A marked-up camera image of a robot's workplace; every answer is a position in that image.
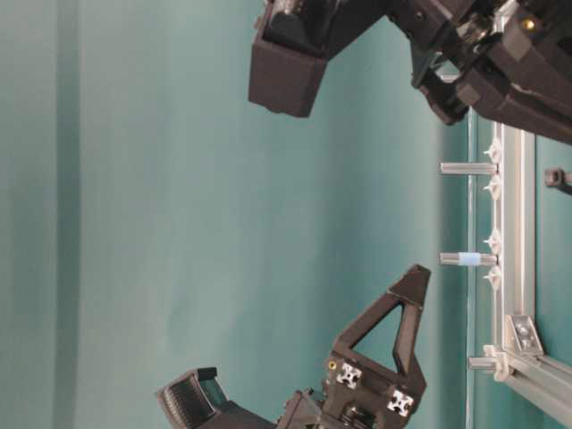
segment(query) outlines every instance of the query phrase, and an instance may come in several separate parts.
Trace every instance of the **blue tape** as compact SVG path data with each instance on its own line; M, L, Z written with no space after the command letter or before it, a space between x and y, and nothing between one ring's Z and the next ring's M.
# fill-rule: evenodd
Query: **blue tape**
M458 264L462 266L479 266L481 264L480 253L459 253Z

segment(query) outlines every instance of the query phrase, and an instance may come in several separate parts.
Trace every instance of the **metal bracket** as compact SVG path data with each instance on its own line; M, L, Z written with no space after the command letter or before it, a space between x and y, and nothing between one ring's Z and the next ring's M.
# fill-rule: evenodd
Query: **metal bracket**
M543 356L544 349L530 315L508 315L507 323L512 332L513 350L528 356Z

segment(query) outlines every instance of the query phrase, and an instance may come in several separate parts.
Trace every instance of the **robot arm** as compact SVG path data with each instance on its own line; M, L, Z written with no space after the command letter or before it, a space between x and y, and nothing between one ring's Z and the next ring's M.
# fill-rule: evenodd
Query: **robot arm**
M398 429L416 412L425 378L414 348L430 272L414 265L333 344L324 391L296 391L277 425L228 400L216 369L184 374L156 396L175 429ZM393 372L354 348L393 310L401 322Z
M413 81L446 123L468 107L572 144L568 0L274 0L257 24L250 101L310 115L328 62L383 16L411 42ZM509 16L504 30L495 22ZM437 74L450 61L452 82Z

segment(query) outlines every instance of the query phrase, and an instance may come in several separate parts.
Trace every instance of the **bolt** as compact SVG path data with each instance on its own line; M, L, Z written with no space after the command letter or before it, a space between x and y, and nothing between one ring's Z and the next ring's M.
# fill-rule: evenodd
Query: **bolt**
M523 324L517 325L517 332L523 337L530 336L530 331Z
M526 31L534 31L536 29L536 24L530 18L526 18L522 21L522 28Z

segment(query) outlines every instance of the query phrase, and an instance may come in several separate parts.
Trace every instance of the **teal backdrop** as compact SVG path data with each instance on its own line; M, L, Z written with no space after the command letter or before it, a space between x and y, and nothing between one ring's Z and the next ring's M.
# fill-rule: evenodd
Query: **teal backdrop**
M438 254L467 247L467 181L438 163L467 159L467 125L409 86L387 21L332 62L311 119L248 104L260 3L3 2L3 426L166 428L153 392L197 366L274 420L421 263L429 387L410 427L464 427L467 273ZM381 334L365 347L384 360ZM475 427L517 427L502 394L540 427L489 380Z
M556 141L540 138L536 145L536 292L537 318L543 345L557 360L572 366L570 302L572 266L568 249L572 231L567 227L572 214L572 197L544 185L544 171L562 168L572 171L572 149Z

